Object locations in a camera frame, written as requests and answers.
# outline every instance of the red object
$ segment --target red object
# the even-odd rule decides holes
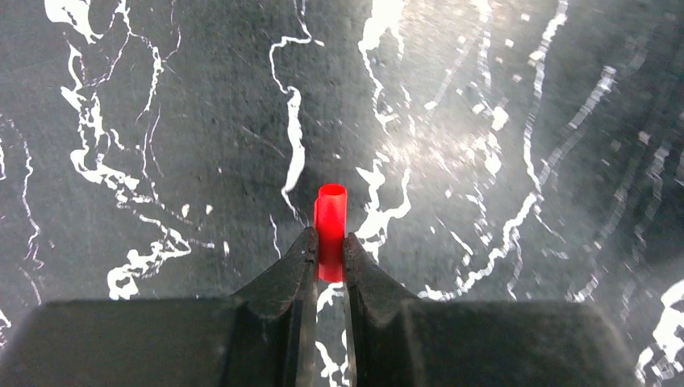
[[[319,233],[319,278],[344,281],[342,243],[347,228],[347,189],[326,184],[314,202],[314,228]]]

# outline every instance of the black marble surface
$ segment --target black marble surface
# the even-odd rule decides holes
[[[604,310],[684,385],[678,0],[5,0],[0,343],[47,300],[230,294],[349,190],[421,297]],[[320,385],[345,379],[321,285]]]

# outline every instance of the red cylinder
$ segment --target red cylinder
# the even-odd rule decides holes
[[[319,279],[344,281],[342,244],[347,228],[347,189],[326,184],[314,203],[314,228],[319,233]]]

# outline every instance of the red tube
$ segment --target red tube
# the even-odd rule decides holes
[[[319,233],[319,278],[344,281],[342,243],[347,227],[347,189],[326,184],[314,203],[314,228]]]

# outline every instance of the marble tabletop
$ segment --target marble tabletop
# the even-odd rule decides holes
[[[0,345],[49,300],[230,294],[339,182],[420,297],[589,302],[645,385],[684,385],[683,15],[5,0]],[[342,296],[320,285],[317,385],[348,385]]]

